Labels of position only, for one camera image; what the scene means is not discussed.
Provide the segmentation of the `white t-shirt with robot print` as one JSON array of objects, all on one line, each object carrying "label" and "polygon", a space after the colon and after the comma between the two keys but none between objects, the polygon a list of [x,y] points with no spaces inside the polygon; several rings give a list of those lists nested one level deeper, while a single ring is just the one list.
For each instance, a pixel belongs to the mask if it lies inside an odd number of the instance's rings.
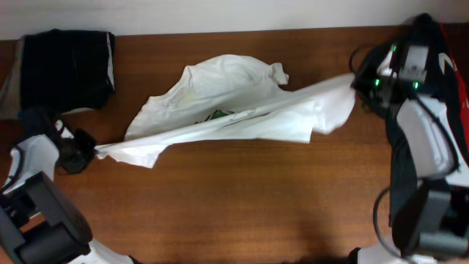
[{"label": "white t-shirt with robot print", "polygon": [[221,55],[188,65],[165,94],[152,96],[122,142],[97,146],[97,157],[153,168],[169,146],[215,140],[264,139],[308,144],[313,132],[329,134],[354,105],[353,74],[294,92],[281,63]]}]

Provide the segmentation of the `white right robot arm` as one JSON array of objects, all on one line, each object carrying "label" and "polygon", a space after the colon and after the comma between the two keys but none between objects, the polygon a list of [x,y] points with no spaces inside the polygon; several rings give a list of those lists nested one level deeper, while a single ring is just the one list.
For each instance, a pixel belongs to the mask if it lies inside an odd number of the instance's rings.
[{"label": "white right robot arm", "polygon": [[446,40],[403,37],[375,48],[352,88],[386,121],[391,235],[351,263],[437,263],[468,257],[468,113]]}]

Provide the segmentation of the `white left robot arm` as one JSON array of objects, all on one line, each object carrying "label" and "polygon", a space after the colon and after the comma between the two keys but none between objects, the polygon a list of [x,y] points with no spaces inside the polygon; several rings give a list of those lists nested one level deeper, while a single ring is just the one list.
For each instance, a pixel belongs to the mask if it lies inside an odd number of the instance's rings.
[{"label": "white left robot arm", "polygon": [[1,187],[1,247],[14,263],[136,263],[94,238],[77,207],[58,189],[56,168],[81,173],[96,155],[96,141],[57,115],[34,107],[19,113],[25,135],[10,155]]}]

